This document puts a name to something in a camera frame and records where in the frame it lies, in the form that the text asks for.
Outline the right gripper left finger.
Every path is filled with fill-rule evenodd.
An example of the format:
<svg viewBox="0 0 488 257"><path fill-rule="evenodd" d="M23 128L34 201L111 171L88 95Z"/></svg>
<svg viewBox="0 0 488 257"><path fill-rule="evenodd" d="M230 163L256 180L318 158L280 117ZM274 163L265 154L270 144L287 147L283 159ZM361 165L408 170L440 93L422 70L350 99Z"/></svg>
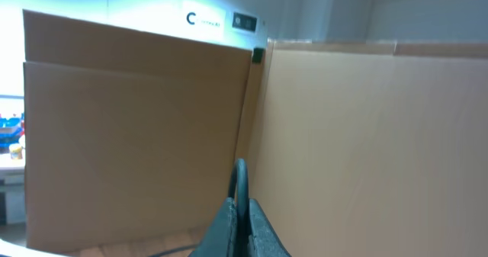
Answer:
<svg viewBox="0 0 488 257"><path fill-rule="evenodd" d="M226 198L203 239L189 257L233 257L236 233L236 203L233 198Z"/></svg>

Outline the white machine with logo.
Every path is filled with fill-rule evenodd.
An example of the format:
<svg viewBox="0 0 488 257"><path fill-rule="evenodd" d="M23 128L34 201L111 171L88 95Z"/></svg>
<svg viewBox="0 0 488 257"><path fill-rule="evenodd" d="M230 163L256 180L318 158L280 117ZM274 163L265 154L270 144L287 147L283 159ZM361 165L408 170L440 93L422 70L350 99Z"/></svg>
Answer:
<svg viewBox="0 0 488 257"><path fill-rule="evenodd" d="M22 10L251 50L268 24L261 0L1 0L1 23L20 26Z"/></svg>

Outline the cardboard panel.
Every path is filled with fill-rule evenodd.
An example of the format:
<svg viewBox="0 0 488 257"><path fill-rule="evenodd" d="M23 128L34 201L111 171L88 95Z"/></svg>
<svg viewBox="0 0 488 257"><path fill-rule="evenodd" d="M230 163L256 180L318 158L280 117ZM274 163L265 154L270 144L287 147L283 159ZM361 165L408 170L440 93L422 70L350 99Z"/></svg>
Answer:
<svg viewBox="0 0 488 257"><path fill-rule="evenodd" d="M64 253L209 223L249 50L24 11L27 245Z"/></svg>
<svg viewBox="0 0 488 257"><path fill-rule="evenodd" d="M270 40L250 194L293 256L487 254L487 45Z"/></svg>

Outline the right cardboard panel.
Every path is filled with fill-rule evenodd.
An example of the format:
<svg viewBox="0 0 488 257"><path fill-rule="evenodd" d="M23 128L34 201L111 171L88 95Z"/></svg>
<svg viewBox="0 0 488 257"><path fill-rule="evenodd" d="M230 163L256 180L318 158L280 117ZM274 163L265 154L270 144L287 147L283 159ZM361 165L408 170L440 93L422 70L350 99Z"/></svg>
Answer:
<svg viewBox="0 0 488 257"><path fill-rule="evenodd" d="M270 40L250 194L293 256L487 254L487 45Z"/></svg>

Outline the left cardboard panel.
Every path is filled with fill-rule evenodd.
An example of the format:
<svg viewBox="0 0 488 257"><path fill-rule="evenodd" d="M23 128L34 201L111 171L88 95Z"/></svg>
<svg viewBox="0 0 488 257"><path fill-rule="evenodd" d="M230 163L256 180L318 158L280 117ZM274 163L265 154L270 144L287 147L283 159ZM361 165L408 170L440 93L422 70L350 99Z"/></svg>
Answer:
<svg viewBox="0 0 488 257"><path fill-rule="evenodd" d="M209 223L249 50L24 11L27 245L64 253Z"/></svg>

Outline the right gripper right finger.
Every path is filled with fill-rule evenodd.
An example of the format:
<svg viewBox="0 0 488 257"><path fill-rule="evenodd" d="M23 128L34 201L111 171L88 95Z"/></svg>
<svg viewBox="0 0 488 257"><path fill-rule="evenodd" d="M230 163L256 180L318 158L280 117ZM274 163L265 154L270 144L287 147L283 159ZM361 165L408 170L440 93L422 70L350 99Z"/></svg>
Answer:
<svg viewBox="0 0 488 257"><path fill-rule="evenodd" d="M249 257L291 257L256 199L249 200Z"/></svg>

